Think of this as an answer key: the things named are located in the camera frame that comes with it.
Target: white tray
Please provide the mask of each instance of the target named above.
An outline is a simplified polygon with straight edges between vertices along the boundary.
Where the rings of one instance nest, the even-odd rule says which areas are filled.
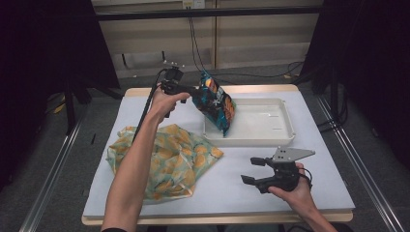
[[[283,146],[293,131],[285,102],[281,99],[234,99],[235,117],[226,137],[205,117],[204,137],[218,147]]]

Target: chip bag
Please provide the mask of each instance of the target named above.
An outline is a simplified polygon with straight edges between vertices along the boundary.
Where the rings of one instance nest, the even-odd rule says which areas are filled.
[[[114,174],[131,147],[135,129],[126,127],[119,131],[118,140],[108,147],[106,160]],[[175,124],[158,129],[144,199],[192,196],[196,181],[222,155],[221,150],[202,137]]]
[[[226,136],[235,116],[235,102],[206,71],[202,71],[199,90],[202,94],[192,96],[193,104]]]

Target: gray carpet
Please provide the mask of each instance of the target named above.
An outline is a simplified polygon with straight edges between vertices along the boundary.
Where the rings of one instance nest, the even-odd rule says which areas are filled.
[[[231,69],[210,71],[210,73],[252,73],[273,75],[285,73],[287,66]],[[184,84],[197,85],[198,72],[186,73]],[[263,78],[239,75],[215,75],[221,84],[282,84],[289,83],[283,77]],[[125,93],[132,87],[151,86],[153,77],[120,79]],[[307,106],[316,121],[326,121],[316,96],[310,91],[310,83],[298,86]],[[55,189],[44,210],[37,231],[99,231],[99,227],[89,227],[81,223],[81,214],[87,200],[94,173],[99,164],[104,145],[117,116],[120,101],[116,101],[96,90],[88,105],[76,105],[76,112],[86,108],[84,122],[77,139],[62,169]],[[410,230],[410,171],[402,166],[392,154],[383,137],[376,137],[372,126],[353,102],[348,103],[349,117],[343,126],[352,143],[361,155],[368,171],[378,187],[393,206],[405,230]],[[48,113],[42,129],[32,145],[29,158],[14,174],[14,181],[0,192],[0,231],[18,231],[30,207],[40,191],[55,157],[65,139],[67,129],[65,109],[59,114]],[[322,133],[335,160],[338,171],[345,181],[356,209],[353,220],[346,223],[354,231],[389,231],[384,220],[370,199],[364,185],[344,153],[332,131]]]

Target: white table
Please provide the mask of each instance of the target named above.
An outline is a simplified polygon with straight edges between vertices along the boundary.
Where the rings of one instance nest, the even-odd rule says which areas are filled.
[[[301,159],[313,175],[312,196],[318,209],[329,221],[352,219],[354,203],[337,171],[335,163],[318,131],[308,107],[294,85],[223,86],[233,99],[282,99],[292,122],[296,137],[292,148],[314,150],[314,156]],[[118,138],[116,133],[125,126],[138,124],[149,89],[130,89],[121,102],[117,120],[102,153],[101,163],[91,186],[82,221],[86,225],[101,225],[105,199],[113,173],[105,160],[107,147]],[[161,126],[177,124],[197,134],[203,132],[204,117],[191,100],[179,103],[169,119]],[[289,206],[272,194],[260,194],[256,187],[242,183],[241,175],[256,179],[273,175],[272,168],[251,165],[251,157],[271,157],[276,147],[220,147],[223,158],[197,182],[192,197],[144,204],[138,224],[232,224],[284,223],[301,221]]]

